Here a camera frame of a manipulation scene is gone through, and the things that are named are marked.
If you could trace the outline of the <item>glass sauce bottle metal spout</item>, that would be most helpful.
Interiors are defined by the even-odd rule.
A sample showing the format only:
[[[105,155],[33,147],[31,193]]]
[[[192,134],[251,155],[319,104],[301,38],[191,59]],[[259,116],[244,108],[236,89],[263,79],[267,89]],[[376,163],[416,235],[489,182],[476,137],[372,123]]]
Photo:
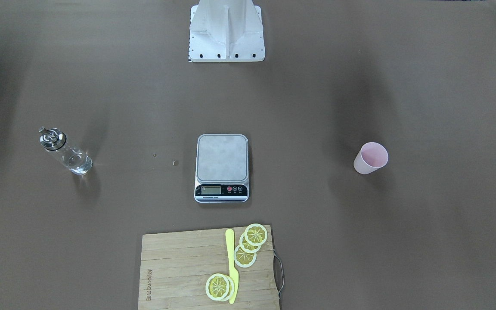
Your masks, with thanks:
[[[87,152],[69,142],[67,135],[57,128],[39,128],[40,145],[63,167],[75,175],[84,175],[91,170],[93,161]]]

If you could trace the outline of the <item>digital kitchen scale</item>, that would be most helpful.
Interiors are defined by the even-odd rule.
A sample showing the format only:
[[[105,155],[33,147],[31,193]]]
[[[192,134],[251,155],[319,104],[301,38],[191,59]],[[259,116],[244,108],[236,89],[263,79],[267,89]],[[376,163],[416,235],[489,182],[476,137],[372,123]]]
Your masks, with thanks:
[[[248,138],[203,134],[195,157],[194,199],[198,203],[243,203],[250,196]]]

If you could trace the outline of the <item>bamboo cutting board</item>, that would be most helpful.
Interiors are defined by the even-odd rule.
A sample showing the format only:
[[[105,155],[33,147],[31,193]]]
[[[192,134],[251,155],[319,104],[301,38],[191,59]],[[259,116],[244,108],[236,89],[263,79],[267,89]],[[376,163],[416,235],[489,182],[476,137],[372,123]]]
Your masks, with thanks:
[[[236,301],[211,300],[205,283],[214,273],[229,273],[226,228],[144,234],[140,249],[139,310],[279,310],[273,235],[254,265],[237,267]]]

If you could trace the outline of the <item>lemon slice behind front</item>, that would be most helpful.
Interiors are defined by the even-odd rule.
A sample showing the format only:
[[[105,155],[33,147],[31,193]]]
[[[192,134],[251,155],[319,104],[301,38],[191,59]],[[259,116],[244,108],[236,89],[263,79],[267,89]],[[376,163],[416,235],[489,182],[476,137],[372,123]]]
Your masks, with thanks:
[[[227,294],[224,295],[224,297],[222,299],[220,299],[221,302],[229,301],[232,298],[232,296],[235,293],[235,291],[236,291],[236,286],[235,286],[235,283],[234,283],[233,279],[230,276],[227,276],[227,275],[225,275],[225,277],[226,277],[226,279],[229,282],[229,290],[227,291]]]

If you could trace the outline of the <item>yellow plastic knife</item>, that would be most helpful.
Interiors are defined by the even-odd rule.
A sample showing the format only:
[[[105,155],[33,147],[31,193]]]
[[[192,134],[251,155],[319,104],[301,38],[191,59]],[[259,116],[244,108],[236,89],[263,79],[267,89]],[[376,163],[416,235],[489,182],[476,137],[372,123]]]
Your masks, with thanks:
[[[227,257],[228,257],[228,266],[229,266],[229,277],[232,279],[235,291],[232,296],[229,298],[229,304],[234,304],[236,302],[236,296],[239,291],[239,273],[236,269],[236,263],[234,261],[235,249],[236,249],[236,234],[232,228],[228,228],[225,232],[226,236],[226,249],[227,249]]]

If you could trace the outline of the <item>pink plastic cup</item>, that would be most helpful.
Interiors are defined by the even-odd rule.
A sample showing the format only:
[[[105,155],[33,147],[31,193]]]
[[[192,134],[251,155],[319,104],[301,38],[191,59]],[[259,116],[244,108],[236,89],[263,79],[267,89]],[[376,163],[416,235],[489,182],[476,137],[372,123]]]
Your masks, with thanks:
[[[362,175],[370,174],[387,165],[387,149],[380,143],[365,143],[353,161],[354,169]]]

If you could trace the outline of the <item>lemon slice middle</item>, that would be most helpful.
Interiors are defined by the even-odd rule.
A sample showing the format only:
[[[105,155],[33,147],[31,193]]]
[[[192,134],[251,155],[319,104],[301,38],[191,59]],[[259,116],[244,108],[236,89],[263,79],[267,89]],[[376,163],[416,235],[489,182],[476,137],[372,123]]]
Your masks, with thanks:
[[[239,247],[240,249],[242,249],[243,252],[252,254],[258,252],[261,248],[261,245],[251,245],[250,243],[248,243],[245,233],[242,233],[239,239]]]

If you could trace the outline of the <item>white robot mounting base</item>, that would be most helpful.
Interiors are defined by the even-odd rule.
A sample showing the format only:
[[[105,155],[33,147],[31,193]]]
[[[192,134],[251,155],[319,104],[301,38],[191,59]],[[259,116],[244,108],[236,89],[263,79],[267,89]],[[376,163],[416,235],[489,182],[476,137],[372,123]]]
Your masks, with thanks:
[[[190,9],[188,60],[261,62],[266,58],[260,6],[251,0],[201,0]]]

